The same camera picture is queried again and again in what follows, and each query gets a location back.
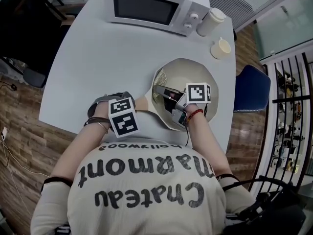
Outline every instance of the microwave control knob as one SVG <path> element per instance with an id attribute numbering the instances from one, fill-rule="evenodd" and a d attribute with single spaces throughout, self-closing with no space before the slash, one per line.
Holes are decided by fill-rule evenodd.
<path id="1" fill-rule="evenodd" d="M 191 25 L 191 23 L 184 23 L 184 27 L 187 29 L 191 29 L 192 25 Z"/>
<path id="2" fill-rule="evenodd" d="M 198 20 L 198 19 L 199 19 L 199 16 L 198 16 L 198 14 L 196 14 L 196 13 L 191 13 L 191 14 L 190 14 L 190 18 L 191 18 L 192 20 Z"/>

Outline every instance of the hand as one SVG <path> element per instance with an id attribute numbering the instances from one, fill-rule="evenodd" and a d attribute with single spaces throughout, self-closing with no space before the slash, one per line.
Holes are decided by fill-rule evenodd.
<path id="1" fill-rule="evenodd" d="M 93 117 L 109 119 L 109 103 L 107 101 L 98 103 Z"/>
<path id="2" fill-rule="evenodd" d="M 194 111 L 198 109 L 199 107 L 196 104 L 188 104 L 184 110 L 187 112 L 187 117 L 189 117 Z"/>

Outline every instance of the bracelet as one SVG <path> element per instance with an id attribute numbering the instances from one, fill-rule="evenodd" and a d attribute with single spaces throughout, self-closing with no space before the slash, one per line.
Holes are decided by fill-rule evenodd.
<path id="1" fill-rule="evenodd" d="M 107 129 L 106 127 L 104 127 L 104 125 L 103 125 L 102 123 L 99 123 L 99 122 L 98 122 L 98 124 L 100 124 L 100 125 L 103 127 L 103 129 L 106 130 L 106 134 L 107 134 L 107 133 L 108 133 L 108 129 Z"/>
<path id="2" fill-rule="evenodd" d="M 203 109 L 197 109 L 196 111 L 194 111 L 194 112 L 189 116 L 189 118 L 186 120 L 186 123 L 189 123 L 190 119 L 191 119 L 195 114 L 197 114 L 198 112 L 202 112 L 202 113 L 203 113 Z"/>
<path id="3" fill-rule="evenodd" d="M 84 124 L 84 126 L 86 126 L 87 124 L 90 123 L 110 123 L 110 120 L 108 120 L 107 118 L 104 117 L 90 117 L 86 123 Z"/>
<path id="4" fill-rule="evenodd" d="M 104 127 L 104 125 L 103 125 L 102 123 L 100 123 L 100 122 L 86 122 L 86 123 L 84 124 L 84 127 L 85 127 L 86 125 L 89 125 L 89 124 L 92 124 L 92 123 L 100 124 L 100 125 L 102 126 L 102 128 L 105 129 L 105 131 L 106 131 L 105 134 L 109 133 L 109 132 L 108 132 L 108 129 L 107 129 L 106 127 Z"/>

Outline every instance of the wooden floor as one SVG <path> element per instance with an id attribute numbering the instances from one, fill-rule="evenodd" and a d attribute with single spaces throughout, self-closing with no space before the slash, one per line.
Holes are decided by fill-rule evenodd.
<path id="1" fill-rule="evenodd" d="M 236 72 L 246 64 L 261 67 L 251 26 L 238 34 L 236 42 Z M 2 79 L 9 84 L 12 80 Z M 18 90 L 7 87 L 0 90 L 0 123 L 9 128 L 6 138 L 15 158 L 30 170 L 49 175 L 58 158 L 75 137 L 38 121 L 43 92 L 25 84 L 14 82 Z M 240 179 L 252 177 L 260 153 L 265 112 L 235 113 L 227 149 L 227 157 L 234 174 Z M 0 160 L 6 159 L 0 148 Z M 15 189 L 8 168 L 0 164 L 0 205 L 12 229 L 18 234 L 29 234 L 32 213 L 40 197 L 45 176 L 34 175 L 22 169 L 10 158 L 10 168 L 17 188 L 27 209 Z"/>

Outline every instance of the forearm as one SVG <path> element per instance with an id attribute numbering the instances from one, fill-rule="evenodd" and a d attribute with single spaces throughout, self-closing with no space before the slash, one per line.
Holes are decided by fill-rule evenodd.
<path id="1" fill-rule="evenodd" d="M 108 103 L 98 104 L 94 117 L 108 119 Z M 109 130 L 110 123 L 101 123 Z M 86 125 L 69 145 L 55 165 L 51 177 L 61 177 L 73 181 L 78 166 L 93 149 L 100 145 L 106 130 L 98 123 Z"/>
<path id="2" fill-rule="evenodd" d="M 214 137 L 205 116 L 201 113 L 195 114 L 188 126 L 193 149 L 209 161 L 216 176 L 231 174 L 226 155 Z"/>

